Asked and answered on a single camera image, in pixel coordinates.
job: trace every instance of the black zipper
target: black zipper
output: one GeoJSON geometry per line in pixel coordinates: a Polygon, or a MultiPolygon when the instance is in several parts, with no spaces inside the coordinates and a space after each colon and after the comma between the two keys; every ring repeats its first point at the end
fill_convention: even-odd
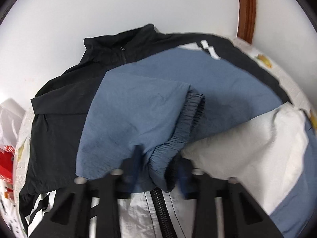
{"type": "Polygon", "coordinates": [[[155,212],[158,217],[158,223],[161,228],[163,238],[177,238],[170,215],[164,201],[163,193],[160,188],[155,188],[150,191],[155,212]]]}
{"type": "Polygon", "coordinates": [[[126,50],[124,47],[120,47],[121,48],[121,54],[122,54],[122,58],[124,61],[124,64],[126,64],[126,56],[124,55],[124,51],[126,50]]]}

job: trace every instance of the white fabric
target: white fabric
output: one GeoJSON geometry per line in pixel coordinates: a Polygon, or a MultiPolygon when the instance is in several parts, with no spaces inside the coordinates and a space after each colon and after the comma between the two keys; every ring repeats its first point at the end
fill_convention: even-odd
{"type": "Polygon", "coordinates": [[[0,149],[4,146],[15,148],[22,118],[0,105],[0,149]]]}
{"type": "MultiPolygon", "coordinates": [[[[99,204],[93,198],[91,207],[99,204]]],[[[131,199],[118,199],[119,221],[122,238],[162,238],[150,192],[132,193],[131,199]]],[[[97,216],[90,219],[89,238],[96,237],[97,216]]]]}
{"type": "Polygon", "coordinates": [[[308,144],[304,114],[286,103],[182,154],[219,179],[236,176],[270,215],[296,184],[308,144]]]}
{"type": "MultiPolygon", "coordinates": [[[[34,208],[31,210],[31,214],[32,214],[32,213],[34,212],[34,210],[38,207],[40,200],[42,200],[43,198],[44,198],[43,194],[40,194],[40,195],[37,197],[37,200],[36,200],[36,202],[35,202],[34,208]]],[[[27,220],[28,220],[28,224],[29,224],[29,222],[30,222],[30,216],[31,216],[31,214],[26,217],[27,220]]],[[[43,210],[40,210],[40,211],[38,211],[38,212],[35,214],[35,217],[34,217],[32,223],[29,224],[29,227],[28,227],[28,236],[30,236],[30,235],[32,234],[32,232],[33,232],[34,229],[37,227],[38,223],[39,223],[40,221],[42,221],[42,219],[43,219],[43,210]]]]}
{"type": "Polygon", "coordinates": [[[180,45],[178,47],[182,49],[187,49],[187,50],[196,50],[196,51],[202,50],[202,48],[199,47],[196,43],[189,43],[185,45],[180,45]]]}
{"type": "Polygon", "coordinates": [[[163,192],[163,196],[177,237],[191,237],[194,227],[196,200],[185,200],[177,186],[169,193],[163,192]]]}
{"type": "Polygon", "coordinates": [[[15,205],[4,197],[5,181],[0,179],[0,214],[16,238],[25,238],[15,205]]]}
{"type": "Polygon", "coordinates": [[[16,144],[16,150],[13,161],[13,194],[15,209],[17,212],[18,224],[22,237],[27,237],[24,232],[23,224],[21,222],[19,210],[19,193],[25,184],[26,172],[28,170],[28,163],[30,158],[30,140],[31,140],[31,128],[34,119],[33,109],[30,108],[23,117],[21,128],[19,131],[18,142],[16,144]]]}
{"type": "Polygon", "coordinates": [[[220,59],[221,59],[221,57],[219,57],[219,56],[216,54],[214,47],[210,47],[210,46],[208,45],[208,42],[207,42],[206,40],[202,40],[202,41],[200,41],[200,43],[202,44],[202,47],[203,47],[204,49],[208,49],[208,51],[209,51],[209,53],[210,53],[210,56],[211,56],[213,59],[216,59],[216,60],[220,60],[220,59]]]}

